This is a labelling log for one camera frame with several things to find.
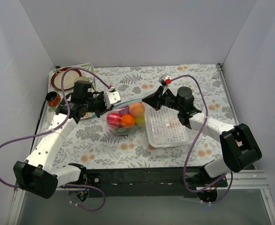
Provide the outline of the white plastic mesh basket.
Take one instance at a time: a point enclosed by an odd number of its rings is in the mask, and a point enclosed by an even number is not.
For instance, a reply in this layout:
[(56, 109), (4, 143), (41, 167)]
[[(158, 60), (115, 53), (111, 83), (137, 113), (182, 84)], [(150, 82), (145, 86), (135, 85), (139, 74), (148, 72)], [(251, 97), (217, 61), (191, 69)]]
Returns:
[(189, 145), (197, 132), (183, 126), (178, 117), (178, 111), (162, 106), (156, 111), (148, 104), (145, 106), (145, 127), (149, 143), (155, 148)]

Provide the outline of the clear zip top bag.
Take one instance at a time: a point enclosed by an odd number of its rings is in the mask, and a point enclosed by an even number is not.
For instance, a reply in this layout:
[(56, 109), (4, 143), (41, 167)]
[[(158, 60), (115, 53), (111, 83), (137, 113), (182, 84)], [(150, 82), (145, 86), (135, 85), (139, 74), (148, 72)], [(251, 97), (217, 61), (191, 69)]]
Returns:
[(125, 101), (101, 115), (99, 120), (114, 135), (130, 135), (145, 127), (145, 106), (141, 98)]

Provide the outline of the orange fake fruit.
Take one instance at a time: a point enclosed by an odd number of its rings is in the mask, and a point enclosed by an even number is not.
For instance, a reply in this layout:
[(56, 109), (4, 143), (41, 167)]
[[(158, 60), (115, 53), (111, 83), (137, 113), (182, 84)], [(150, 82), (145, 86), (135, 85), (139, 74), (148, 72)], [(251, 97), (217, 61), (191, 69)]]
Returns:
[(135, 118), (131, 114), (126, 114), (121, 117), (121, 126), (124, 128), (131, 128), (135, 123)]

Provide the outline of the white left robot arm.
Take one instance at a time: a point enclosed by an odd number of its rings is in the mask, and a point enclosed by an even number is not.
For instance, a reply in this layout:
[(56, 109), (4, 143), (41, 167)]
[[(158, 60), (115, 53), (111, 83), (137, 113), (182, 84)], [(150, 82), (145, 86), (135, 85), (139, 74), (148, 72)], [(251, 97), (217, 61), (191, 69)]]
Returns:
[(70, 132), (86, 113), (97, 117), (113, 109), (121, 97), (114, 87), (108, 91), (92, 91), (92, 83), (78, 81), (73, 92), (56, 108), (51, 125), (35, 150), (23, 161), (13, 167), (19, 187), (45, 199), (50, 198), (57, 187), (73, 183), (81, 188), (87, 183), (82, 173), (85, 167), (70, 163), (62, 169), (54, 170), (53, 161)]

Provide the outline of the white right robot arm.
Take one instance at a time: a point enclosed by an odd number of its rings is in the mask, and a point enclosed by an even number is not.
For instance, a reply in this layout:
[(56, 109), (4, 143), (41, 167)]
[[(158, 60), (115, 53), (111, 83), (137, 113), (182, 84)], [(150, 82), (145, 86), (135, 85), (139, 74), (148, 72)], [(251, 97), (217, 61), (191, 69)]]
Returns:
[(222, 175), (238, 173), (262, 158), (261, 150), (246, 124), (231, 125), (209, 118), (194, 106), (194, 96), (189, 87), (180, 87), (173, 94), (170, 89), (160, 86), (142, 101), (157, 111), (163, 106), (176, 110), (183, 126), (220, 143), (222, 156), (200, 167), (199, 172), (187, 180), (189, 183), (213, 185)]

